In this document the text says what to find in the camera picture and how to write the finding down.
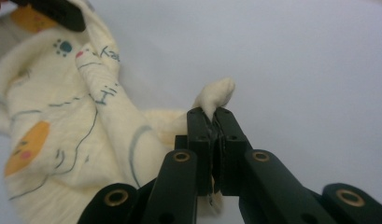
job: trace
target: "black plastic part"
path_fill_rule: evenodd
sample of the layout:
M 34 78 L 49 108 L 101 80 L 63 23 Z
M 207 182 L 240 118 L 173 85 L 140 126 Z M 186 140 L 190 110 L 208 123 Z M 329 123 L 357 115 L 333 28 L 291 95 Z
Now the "black plastic part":
M 216 132 L 202 108 L 194 108 L 187 114 L 188 120 L 188 150 L 196 153 L 197 186 L 199 196 L 206 196 L 212 192 L 212 163 L 213 145 L 216 141 Z
M 11 0 L 19 6 L 25 7 L 28 4 L 32 8 L 57 21 L 63 27 L 82 32 L 86 29 L 82 12 L 78 7 L 66 0 Z
M 126 184 L 109 185 L 98 191 L 86 206 L 78 224 L 126 223 L 136 202 L 137 191 L 134 187 Z
M 274 154 L 250 150 L 244 165 L 269 223 L 336 223 Z
M 197 157 L 190 150 L 169 152 L 156 179 L 142 224 L 196 222 Z
M 331 184 L 322 192 L 326 210 L 343 224 L 382 224 L 382 204 L 364 191 L 347 184 Z
M 239 196 L 244 176 L 240 161 L 243 160 L 244 153 L 252 147 L 231 111 L 217 108 L 213 121 L 220 130 L 214 153 L 219 159 L 214 163 L 213 171 L 219 176 L 215 176 L 217 188 L 222 195 Z

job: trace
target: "white background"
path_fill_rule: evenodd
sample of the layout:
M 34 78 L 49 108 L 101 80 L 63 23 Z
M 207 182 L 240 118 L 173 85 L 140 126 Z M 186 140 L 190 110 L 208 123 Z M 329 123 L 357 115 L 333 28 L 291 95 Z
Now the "white background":
M 140 108 L 188 109 L 207 82 L 232 77 L 227 108 L 254 148 L 309 189 L 343 182 L 382 203 L 382 0 L 91 2 Z M 0 224 L 20 223 L 1 175 L 9 153 L 0 135 Z M 242 223 L 236 203 L 197 223 Z

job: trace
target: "fabric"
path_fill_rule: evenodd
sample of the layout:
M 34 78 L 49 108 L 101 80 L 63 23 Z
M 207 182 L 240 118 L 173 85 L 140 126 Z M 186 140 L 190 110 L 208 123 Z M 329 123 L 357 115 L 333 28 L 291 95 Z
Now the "fabric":
M 133 105 L 118 82 L 120 56 L 109 30 L 87 3 L 71 2 L 82 10 L 85 32 L 55 26 L 0 51 L 0 132 L 13 148 L 5 182 L 26 223 L 76 223 L 99 189 L 145 185 L 174 136 L 186 133 L 182 111 L 142 113 Z M 193 106 L 212 118 L 233 90 L 224 78 Z

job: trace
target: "white surface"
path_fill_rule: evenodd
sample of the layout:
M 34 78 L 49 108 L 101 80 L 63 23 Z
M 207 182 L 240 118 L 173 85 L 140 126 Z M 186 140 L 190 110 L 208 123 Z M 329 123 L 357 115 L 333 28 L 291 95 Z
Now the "white surface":
M 232 110 L 254 148 L 316 192 L 343 182 L 382 203 L 382 1 L 91 1 L 121 49 L 121 83 L 141 108 L 188 109 L 233 77 Z M 1 173 L 0 224 L 19 223 Z M 236 199 L 219 218 L 242 223 Z

